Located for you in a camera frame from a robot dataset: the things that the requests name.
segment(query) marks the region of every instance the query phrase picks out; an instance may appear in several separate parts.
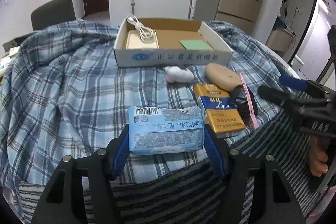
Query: human hand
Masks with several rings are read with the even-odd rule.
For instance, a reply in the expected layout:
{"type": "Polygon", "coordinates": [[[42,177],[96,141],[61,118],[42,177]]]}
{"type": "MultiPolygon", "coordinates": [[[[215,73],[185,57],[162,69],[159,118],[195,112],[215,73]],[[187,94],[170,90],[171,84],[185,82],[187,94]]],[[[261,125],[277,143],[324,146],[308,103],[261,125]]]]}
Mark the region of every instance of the human hand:
{"type": "Polygon", "coordinates": [[[328,160],[328,155],[322,150],[318,144],[316,136],[310,136],[310,151],[309,151],[309,167],[310,172],[320,177],[328,172],[328,165],[325,164],[328,160]]]}

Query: yellow packet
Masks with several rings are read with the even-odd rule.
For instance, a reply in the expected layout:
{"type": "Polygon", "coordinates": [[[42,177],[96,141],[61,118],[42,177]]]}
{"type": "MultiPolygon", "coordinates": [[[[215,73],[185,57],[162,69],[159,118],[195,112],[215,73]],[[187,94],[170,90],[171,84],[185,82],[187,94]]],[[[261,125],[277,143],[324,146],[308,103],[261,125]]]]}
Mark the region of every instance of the yellow packet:
{"type": "Polygon", "coordinates": [[[208,123],[218,137],[231,137],[245,128],[235,104],[227,91],[213,84],[196,84],[194,93],[203,115],[204,123],[208,123]]]}

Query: cardboard box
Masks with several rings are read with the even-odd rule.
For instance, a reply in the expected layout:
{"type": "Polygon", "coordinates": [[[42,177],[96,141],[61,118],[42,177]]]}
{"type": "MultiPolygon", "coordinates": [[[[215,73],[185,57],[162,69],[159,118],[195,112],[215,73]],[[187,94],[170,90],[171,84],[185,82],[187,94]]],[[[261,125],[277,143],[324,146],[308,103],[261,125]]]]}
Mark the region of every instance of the cardboard box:
{"type": "Polygon", "coordinates": [[[208,25],[200,21],[168,18],[139,18],[144,26],[156,31],[159,49],[126,49],[127,35],[135,30],[126,19],[115,39],[115,60],[119,67],[164,66],[164,65],[206,65],[218,63],[227,65],[232,49],[208,25]],[[202,39],[213,50],[186,50],[180,40],[202,39]]]}

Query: grey floor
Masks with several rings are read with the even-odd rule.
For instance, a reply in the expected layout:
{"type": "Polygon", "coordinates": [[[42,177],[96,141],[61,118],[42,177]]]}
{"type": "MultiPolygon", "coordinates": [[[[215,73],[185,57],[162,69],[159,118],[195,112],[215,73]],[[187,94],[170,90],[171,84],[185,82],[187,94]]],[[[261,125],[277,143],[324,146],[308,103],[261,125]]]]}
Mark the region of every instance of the grey floor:
{"type": "Polygon", "coordinates": [[[96,23],[110,26],[110,12],[109,11],[91,14],[91,15],[85,16],[83,19],[86,21],[93,21],[96,23]]]}

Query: blue plastic bag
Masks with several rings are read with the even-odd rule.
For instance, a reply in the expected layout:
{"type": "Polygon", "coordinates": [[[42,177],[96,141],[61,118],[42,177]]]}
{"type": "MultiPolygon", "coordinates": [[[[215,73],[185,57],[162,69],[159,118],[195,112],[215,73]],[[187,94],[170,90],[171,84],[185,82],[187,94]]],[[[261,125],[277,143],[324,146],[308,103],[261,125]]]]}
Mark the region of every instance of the blue plastic bag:
{"type": "Polygon", "coordinates": [[[131,106],[129,149],[135,155],[202,150],[204,125],[198,106],[181,110],[131,106]]]}

